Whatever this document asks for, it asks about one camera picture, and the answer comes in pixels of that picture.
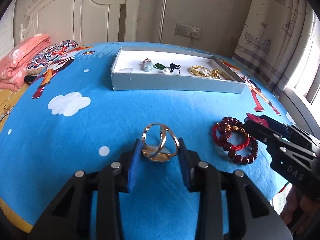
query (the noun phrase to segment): metal bolt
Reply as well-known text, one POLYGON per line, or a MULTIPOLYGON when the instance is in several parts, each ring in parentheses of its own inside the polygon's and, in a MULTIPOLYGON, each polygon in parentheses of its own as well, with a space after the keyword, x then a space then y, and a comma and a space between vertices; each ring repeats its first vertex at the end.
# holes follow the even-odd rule
POLYGON ((77 171, 76 173, 75 173, 75 176, 77 177, 77 178, 81 178, 81 177, 83 177, 83 175, 84 175, 84 171, 77 171))
POLYGON ((121 166, 120 162, 111 163, 111 168, 113 168, 113 169, 119 169, 120 166, 121 166))
POLYGON ((206 169, 208 167, 208 164, 206 162, 199 162, 198 163, 200 168, 206 169))
POLYGON ((238 177, 243 177, 244 173, 241 170, 235 170, 235 175, 238 176, 238 177))

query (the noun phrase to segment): metal pole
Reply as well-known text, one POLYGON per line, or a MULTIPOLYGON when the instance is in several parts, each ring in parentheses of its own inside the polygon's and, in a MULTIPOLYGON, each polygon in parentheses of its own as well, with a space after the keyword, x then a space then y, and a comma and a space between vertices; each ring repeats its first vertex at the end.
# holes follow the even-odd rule
POLYGON ((162 40, 162 30, 163 30, 163 22, 164 22, 164 13, 165 13, 165 7, 167 6, 167 0, 163 0, 162 3, 162 12, 161 12, 161 19, 160 19, 160 28, 159 28, 159 39, 158 43, 161 43, 162 40))

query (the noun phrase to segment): blue fabric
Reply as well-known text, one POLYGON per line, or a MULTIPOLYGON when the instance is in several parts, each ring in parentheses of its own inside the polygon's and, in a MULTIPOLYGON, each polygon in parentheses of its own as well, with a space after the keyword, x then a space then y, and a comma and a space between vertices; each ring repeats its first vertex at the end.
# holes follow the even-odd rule
MULTIPOLYGON (((258 114, 248 87, 241 94, 112 91, 110 69, 121 46, 187 49, 134 42, 97 44, 89 49, 95 51, 93 54, 83 55, 81 51, 75 55, 74 62, 51 79, 40 98, 32 96, 41 80, 30 86, 0 133, 0 197, 20 217, 33 225, 75 171, 99 171, 117 160, 122 152, 132 149, 143 128, 152 122, 168 125, 184 139, 188 149, 217 169, 242 169, 268 200, 284 186, 286 180, 270 169, 271 157, 262 143, 257 160, 239 166, 228 161, 212 140, 211 127, 223 117, 243 121, 246 113, 258 114), (90 104, 72 116, 53 115, 49 102, 71 92, 89 97, 90 104), (107 156, 99 155, 102 146, 109 147, 107 156)), ((260 100, 263 113, 291 124, 278 100, 252 80, 281 116, 260 100)), ((152 163, 142 158, 137 177, 132 192, 120 194, 125 239, 194 239, 199 194, 189 193, 184 187, 178 159, 152 163)), ((224 232, 228 231, 226 209, 224 202, 224 232)))

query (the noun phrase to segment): wall socket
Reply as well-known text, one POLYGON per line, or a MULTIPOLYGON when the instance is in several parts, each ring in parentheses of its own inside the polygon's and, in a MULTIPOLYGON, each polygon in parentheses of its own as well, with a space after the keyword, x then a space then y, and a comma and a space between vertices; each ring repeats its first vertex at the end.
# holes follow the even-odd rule
POLYGON ((190 26, 190 25, 177 23, 174 34, 199 40, 201 29, 190 26))

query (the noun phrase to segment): headboard panel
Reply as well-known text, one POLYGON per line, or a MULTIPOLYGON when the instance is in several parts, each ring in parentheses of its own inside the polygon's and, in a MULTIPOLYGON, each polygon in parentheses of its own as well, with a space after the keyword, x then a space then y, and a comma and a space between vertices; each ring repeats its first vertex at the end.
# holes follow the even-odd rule
POLYGON ((39 0, 29 11, 20 41, 37 33, 52 43, 75 40, 79 45, 118 41, 120 5, 126 4, 125 41, 135 41, 140 0, 39 0))

